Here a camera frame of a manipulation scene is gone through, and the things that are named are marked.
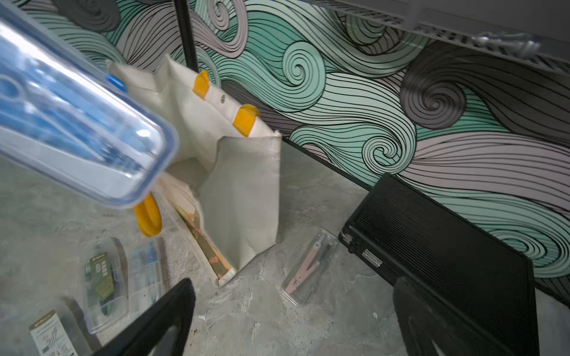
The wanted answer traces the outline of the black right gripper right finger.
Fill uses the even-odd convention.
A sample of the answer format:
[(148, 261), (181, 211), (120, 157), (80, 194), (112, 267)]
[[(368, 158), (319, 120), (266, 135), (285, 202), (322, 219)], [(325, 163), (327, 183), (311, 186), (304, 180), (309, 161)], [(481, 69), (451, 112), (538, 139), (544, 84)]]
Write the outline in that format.
[(407, 277), (396, 281), (393, 304), (409, 355), (512, 354)]

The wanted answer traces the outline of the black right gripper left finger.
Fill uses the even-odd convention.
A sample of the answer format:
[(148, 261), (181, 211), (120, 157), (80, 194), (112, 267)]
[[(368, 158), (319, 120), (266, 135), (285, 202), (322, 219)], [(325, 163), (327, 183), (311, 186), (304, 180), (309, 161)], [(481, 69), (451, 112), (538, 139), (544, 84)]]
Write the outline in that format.
[(196, 296), (182, 279), (95, 355), (182, 355), (191, 329)]

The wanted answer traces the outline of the green label compass case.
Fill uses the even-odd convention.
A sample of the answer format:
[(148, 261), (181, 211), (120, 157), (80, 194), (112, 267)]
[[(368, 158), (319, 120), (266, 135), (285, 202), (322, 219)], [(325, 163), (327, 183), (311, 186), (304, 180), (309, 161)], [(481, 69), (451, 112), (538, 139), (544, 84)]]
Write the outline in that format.
[(117, 244), (98, 238), (83, 253), (83, 315), (89, 333), (96, 334), (123, 319), (129, 310), (126, 281)]

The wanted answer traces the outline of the pink compass clear case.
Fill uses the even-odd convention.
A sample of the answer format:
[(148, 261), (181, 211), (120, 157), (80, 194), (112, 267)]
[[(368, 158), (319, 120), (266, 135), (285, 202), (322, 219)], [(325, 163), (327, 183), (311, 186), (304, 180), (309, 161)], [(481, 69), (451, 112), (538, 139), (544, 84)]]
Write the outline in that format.
[(317, 231), (281, 285), (281, 294), (294, 306), (302, 306), (316, 290), (338, 245), (338, 239), (325, 229)]

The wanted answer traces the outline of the white label compass case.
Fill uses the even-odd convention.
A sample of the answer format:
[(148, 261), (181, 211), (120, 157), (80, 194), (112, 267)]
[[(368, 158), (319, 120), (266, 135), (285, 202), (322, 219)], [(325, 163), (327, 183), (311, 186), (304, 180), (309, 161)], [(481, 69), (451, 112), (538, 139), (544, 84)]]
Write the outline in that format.
[(79, 312), (63, 298), (50, 298), (29, 309), (25, 322), (36, 355), (92, 355), (93, 341)]

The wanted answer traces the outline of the white canvas tote bag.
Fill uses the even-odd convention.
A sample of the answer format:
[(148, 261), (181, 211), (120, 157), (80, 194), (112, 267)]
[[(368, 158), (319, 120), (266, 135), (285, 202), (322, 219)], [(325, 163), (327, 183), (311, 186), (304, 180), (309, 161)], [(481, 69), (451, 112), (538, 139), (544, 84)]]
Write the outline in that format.
[(216, 86), (165, 56), (150, 73), (109, 62), (128, 93), (177, 130), (180, 151), (154, 191), (189, 228), (207, 277), (224, 286), (276, 244), (281, 135)]

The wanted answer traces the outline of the blue miffy compass case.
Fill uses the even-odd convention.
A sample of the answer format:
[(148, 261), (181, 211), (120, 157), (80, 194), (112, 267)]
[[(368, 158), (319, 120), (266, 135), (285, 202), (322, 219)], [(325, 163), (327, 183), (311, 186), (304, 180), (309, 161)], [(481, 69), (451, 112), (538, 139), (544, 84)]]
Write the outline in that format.
[(117, 77), (1, 3), (1, 155), (116, 209), (135, 206), (179, 137)]

